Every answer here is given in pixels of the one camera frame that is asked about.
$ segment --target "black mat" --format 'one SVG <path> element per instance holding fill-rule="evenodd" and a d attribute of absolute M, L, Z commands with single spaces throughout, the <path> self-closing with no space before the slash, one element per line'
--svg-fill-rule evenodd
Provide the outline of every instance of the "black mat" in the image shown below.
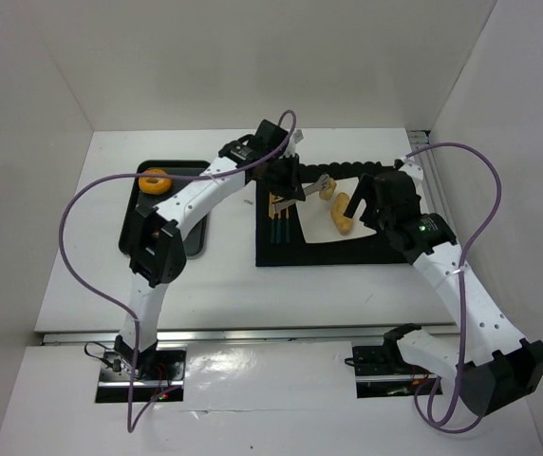
<path fill-rule="evenodd" d="M 390 171 L 391 166 L 368 161 L 366 163 L 331 163 L 301 165 L 301 180 L 316 182 L 321 174 L 332 178 L 358 178 L 363 173 L 376 175 Z M 286 217 L 272 220 L 269 216 L 270 194 L 263 183 L 256 185 L 256 265 L 257 266 L 312 266 L 333 264 L 395 264 L 405 263 L 404 256 L 392 249 L 382 235 L 359 237 L 336 242 L 307 244 L 299 223 L 296 206 Z"/>

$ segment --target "white wall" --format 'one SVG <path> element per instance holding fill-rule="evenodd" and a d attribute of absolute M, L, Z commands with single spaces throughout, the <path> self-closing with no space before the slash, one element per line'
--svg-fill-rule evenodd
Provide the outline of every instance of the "white wall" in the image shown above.
<path fill-rule="evenodd" d="M 543 2 L 497 2 L 433 139 L 471 144 L 498 167 L 504 201 L 471 262 L 509 316 L 543 339 Z M 460 151 L 442 151 L 439 168 L 464 238 L 486 216 L 494 187 Z M 543 442 L 543 381 L 529 404 Z"/>
<path fill-rule="evenodd" d="M 91 135 L 26 7 L 0 0 L 0 426 Z"/>
<path fill-rule="evenodd" d="M 28 0 L 96 130 L 429 128 L 495 0 Z"/>

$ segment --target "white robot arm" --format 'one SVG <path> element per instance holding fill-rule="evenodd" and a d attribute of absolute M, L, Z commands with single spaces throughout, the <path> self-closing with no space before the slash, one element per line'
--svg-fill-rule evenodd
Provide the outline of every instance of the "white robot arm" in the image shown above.
<path fill-rule="evenodd" d="M 459 257 L 461 246 L 438 214 L 422 214 L 415 182 L 421 169 L 397 161 L 396 170 L 363 175 L 346 209 L 353 217 L 361 200 L 360 220 L 383 233 L 438 293 L 460 325 Z M 543 374 L 543 343 L 529 343 L 501 312 L 468 263 L 462 267 L 465 286 L 466 351 L 460 398 L 477 416 L 505 407 L 531 394 Z M 431 336 L 419 325 L 404 325 L 384 337 L 394 364 L 421 366 L 447 381 L 457 373 L 458 350 Z"/>
<path fill-rule="evenodd" d="M 124 363 L 141 376 L 149 369 L 158 344 L 158 320 L 168 285 L 186 264 L 183 240 L 215 206 L 247 185 L 264 181 L 273 193 L 285 200 L 304 200 L 298 180 L 299 156 L 296 143 L 302 136 L 263 121 L 254 135 L 229 142 L 219 157 L 195 180 L 156 207 L 137 206 L 130 216 L 128 253 L 132 270 L 132 290 L 128 307 L 140 322 L 137 363 L 133 366 L 136 344 L 135 324 L 128 315 L 116 337 L 115 350 Z M 286 144 L 270 161 L 250 168 L 273 150 Z"/>

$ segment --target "black tray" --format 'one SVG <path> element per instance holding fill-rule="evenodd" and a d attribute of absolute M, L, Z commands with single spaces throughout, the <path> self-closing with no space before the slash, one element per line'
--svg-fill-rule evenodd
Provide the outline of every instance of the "black tray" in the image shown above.
<path fill-rule="evenodd" d="M 378 162 L 331 163 L 301 165 L 299 173 L 302 183 L 316 182 L 321 174 L 328 173 L 332 178 L 358 178 L 363 173 L 376 175 L 393 169 Z M 256 265 L 257 266 L 313 266 L 334 264 L 394 264 L 405 263 L 400 252 L 390 247 L 383 235 L 371 235 L 336 242 L 307 244 L 299 223 L 299 213 L 295 205 L 289 209 L 290 223 L 280 223 L 273 227 L 269 217 L 270 194 L 262 182 L 256 185 Z"/>
<path fill-rule="evenodd" d="M 206 170 L 209 165 L 210 163 L 204 160 L 148 160 L 139 165 L 137 172 L 144 173 L 147 169 L 159 168 L 163 169 L 168 174 L 197 176 L 201 174 L 202 171 Z M 168 200 L 188 183 L 189 182 L 184 180 L 173 180 L 173 186 L 169 192 L 166 192 L 163 195 L 146 195 L 139 190 L 139 181 L 135 179 L 132 184 L 132 192 L 130 193 L 130 199 L 128 200 L 126 215 L 123 218 L 122 233 L 120 234 L 119 247 L 123 254 L 128 255 L 128 216 L 137 204 L 145 204 L 153 207 L 162 201 Z M 186 256 L 195 257 L 204 248 L 207 218 L 208 216 L 199 221 L 183 242 Z"/>

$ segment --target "orange donut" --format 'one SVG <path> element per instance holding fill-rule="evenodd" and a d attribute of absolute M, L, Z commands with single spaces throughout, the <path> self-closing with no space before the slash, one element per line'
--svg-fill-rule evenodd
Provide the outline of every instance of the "orange donut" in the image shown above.
<path fill-rule="evenodd" d="M 166 171 L 163 169 L 152 168 L 145 171 L 148 174 L 165 174 Z M 139 178 L 139 189 L 142 193 L 147 195 L 161 195 L 170 190 L 170 187 L 173 186 L 172 179 L 159 179 L 159 178 Z"/>

